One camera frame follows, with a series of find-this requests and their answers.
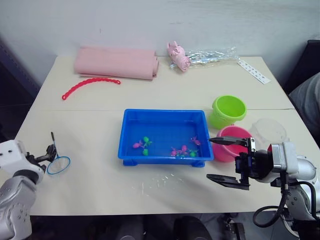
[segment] black cable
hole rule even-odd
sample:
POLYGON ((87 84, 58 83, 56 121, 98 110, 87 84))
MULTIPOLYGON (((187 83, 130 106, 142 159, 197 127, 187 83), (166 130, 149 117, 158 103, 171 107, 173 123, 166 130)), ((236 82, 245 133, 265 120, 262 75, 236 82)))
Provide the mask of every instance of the black cable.
POLYGON ((289 183, 289 174, 287 172, 281 172, 280 173, 280 178, 281 178, 281 193, 282 193, 282 197, 281 197, 281 201, 279 206, 264 206, 259 208, 257 211, 255 211, 255 213, 253 214, 252 217, 252 221, 253 223, 260 227, 260 228, 267 228, 270 227, 272 224, 274 224, 278 218, 280 217, 282 211, 285 208, 286 205, 286 201, 287 201, 287 196, 290 194, 289 192, 289 188, 288 188, 288 183, 289 183), (266 222, 266 223, 258 223, 256 218, 258 216, 259 213, 261 213, 264 210, 267 209, 277 209, 275 215, 271 218, 270 221, 266 222))
POLYGON ((255 211, 255 213, 253 214, 253 217, 252 217, 253 223, 260 228, 267 228, 267 227, 270 227, 272 224, 274 224, 278 220, 278 218, 280 217, 280 215, 285 207, 288 195, 289 195, 289 192, 284 192, 282 194, 279 206, 264 206, 264 207, 259 208, 257 211, 255 211), (277 209, 277 211, 276 211, 275 215, 271 218, 270 221, 268 221, 266 223, 262 223, 262 224, 258 223, 256 220, 258 214, 264 210, 267 210, 267 209, 277 209))
POLYGON ((311 190, 311 215, 316 221, 320 221, 320 218, 317 217, 317 210, 316 210, 316 190, 315 187, 308 181, 297 181, 294 183, 290 183, 290 186, 297 186, 297 185, 307 185, 311 190))

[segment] gray pants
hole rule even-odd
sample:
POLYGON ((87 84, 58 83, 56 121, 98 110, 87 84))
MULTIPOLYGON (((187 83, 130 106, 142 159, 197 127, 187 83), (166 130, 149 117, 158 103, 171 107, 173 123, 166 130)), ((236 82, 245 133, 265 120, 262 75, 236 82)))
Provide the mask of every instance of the gray pants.
POLYGON ((320 139, 320 72, 289 94, 313 137, 320 139))

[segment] white wall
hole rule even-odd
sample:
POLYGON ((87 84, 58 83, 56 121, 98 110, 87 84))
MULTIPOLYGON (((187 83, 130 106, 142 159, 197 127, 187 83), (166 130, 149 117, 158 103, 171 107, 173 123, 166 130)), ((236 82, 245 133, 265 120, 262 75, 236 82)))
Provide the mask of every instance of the white wall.
POLYGON ((319 0, 2 0, 0 38, 41 85, 56 55, 81 45, 155 49, 236 46, 283 83, 320 35, 319 0))

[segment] plastic bag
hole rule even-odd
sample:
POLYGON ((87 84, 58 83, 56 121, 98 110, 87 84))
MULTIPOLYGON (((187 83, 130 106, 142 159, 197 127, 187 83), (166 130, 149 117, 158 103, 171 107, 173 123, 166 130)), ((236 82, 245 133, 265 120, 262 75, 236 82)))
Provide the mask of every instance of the plastic bag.
MULTIPOLYGON (((186 51, 185 55, 189 57, 190 67, 211 67, 217 62, 235 62, 239 61, 236 47, 228 47, 220 50, 204 50, 204 51, 186 51)), ((172 63, 170 68, 176 68, 177 65, 172 63)))

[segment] red plastic chain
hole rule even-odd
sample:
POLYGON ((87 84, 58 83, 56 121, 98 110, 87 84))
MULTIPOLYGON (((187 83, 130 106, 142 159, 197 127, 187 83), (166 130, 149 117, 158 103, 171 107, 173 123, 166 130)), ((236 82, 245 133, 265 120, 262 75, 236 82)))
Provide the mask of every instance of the red plastic chain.
POLYGON ((72 94, 78 88, 80 88, 86 84, 91 84, 91 83, 95 83, 95 82, 111 82, 111 83, 115 83, 115 84, 121 84, 121 82, 119 80, 115 80, 115 79, 111 79, 111 78, 107 78, 107 77, 89 78, 87 80, 79 82, 78 84, 76 84, 72 88, 70 88, 69 91, 67 91, 65 94, 62 95, 62 100, 66 100, 70 96, 70 94, 72 94))

